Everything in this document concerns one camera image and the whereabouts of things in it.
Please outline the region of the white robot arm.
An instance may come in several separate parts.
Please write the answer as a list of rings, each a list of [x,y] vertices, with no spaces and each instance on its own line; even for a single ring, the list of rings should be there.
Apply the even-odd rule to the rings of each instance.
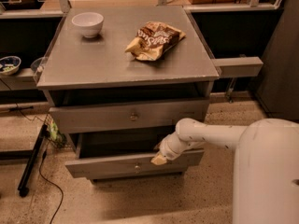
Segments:
[[[299,224],[299,124],[261,119],[249,126],[181,119],[151,162],[173,161],[200,142],[235,153],[233,224]]]

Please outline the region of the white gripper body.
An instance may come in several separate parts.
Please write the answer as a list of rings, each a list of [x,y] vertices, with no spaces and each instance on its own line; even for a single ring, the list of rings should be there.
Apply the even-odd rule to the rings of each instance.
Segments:
[[[171,133],[162,140],[159,153],[163,158],[173,161],[189,148],[188,142],[181,140],[176,133]]]

